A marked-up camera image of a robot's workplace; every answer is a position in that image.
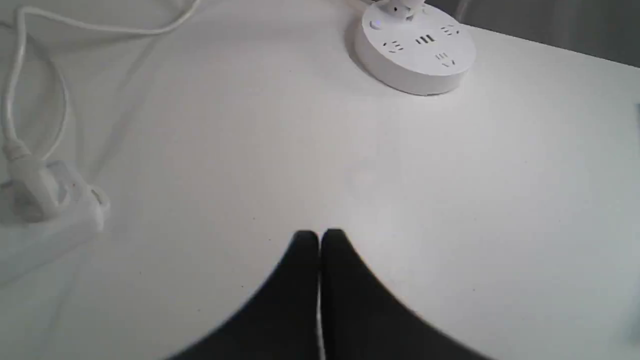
round power strip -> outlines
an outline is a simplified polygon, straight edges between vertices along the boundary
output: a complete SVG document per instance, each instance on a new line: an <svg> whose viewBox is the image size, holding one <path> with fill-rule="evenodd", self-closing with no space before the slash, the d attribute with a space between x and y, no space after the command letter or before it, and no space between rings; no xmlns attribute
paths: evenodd
<svg viewBox="0 0 640 360"><path fill-rule="evenodd" d="M368 7L356 29L355 50L383 83L416 95L441 94L460 85L476 59L467 30L433 6L383 0Z"/></svg>

power socket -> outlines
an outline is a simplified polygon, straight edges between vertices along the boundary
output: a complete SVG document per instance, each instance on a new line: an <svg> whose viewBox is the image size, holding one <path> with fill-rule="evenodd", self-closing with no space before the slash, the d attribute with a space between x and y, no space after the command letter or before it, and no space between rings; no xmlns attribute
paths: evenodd
<svg viewBox="0 0 640 360"><path fill-rule="evenodd" d="M356 29L358 58L374 77L400 91L432 95L457 88L476 59L471 36L445 12L403 1L409 0L368 7Z"/></svg>
<svg viewBox="0 0 640 360"><path fill-rule="evenodd" d="M94 239L109 216L109 199L62 161L47 165L69 191L69 203L56 218L27 223L13 209L11 182L0 185L0 285L50 263Z"/></svg>

gray wall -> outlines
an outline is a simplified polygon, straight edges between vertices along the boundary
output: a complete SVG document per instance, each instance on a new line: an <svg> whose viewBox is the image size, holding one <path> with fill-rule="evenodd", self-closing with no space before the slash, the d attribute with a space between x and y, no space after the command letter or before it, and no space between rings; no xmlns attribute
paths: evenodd
<svg viewBox="0 0 640 360"><path fill-rule="evenodd" d="M640 67L640 0L426 0L460 22Z"/></svg>

black object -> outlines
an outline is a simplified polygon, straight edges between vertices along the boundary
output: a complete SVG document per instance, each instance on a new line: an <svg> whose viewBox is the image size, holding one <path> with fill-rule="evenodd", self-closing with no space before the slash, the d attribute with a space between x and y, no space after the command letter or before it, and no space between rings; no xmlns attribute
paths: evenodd
<svg viewBox="0 0 640 360"><path fill-rule="evenodd" d="M485 359L424 323L396 300L341 230L324 234L320 254L327 360Z"/></svg>
<svg viewBox="0 0 640 360"><path fill-rule="evenodd" d="M318 360L319 244L298 231L262 288L231 319L173 360Z"/></svg>

white tabletop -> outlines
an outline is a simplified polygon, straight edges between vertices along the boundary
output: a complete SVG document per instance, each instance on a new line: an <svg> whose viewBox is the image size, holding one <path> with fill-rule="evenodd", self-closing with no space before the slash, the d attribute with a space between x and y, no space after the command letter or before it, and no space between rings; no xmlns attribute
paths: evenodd
<svg viewBox="0 0 640 360"><path fill-rule="evenodd" d="M0 289L0 357L165 357L240 307L293 231L342 227L403 303L484 354L637 359L640 69L470 28L462 87L406 95L351 59L346 1L212 1L152 40L30 21L72 90L56 157L112 218ZM140 27L180 8L31 3ZM28 73L24 113L46 78Z"/></svg>

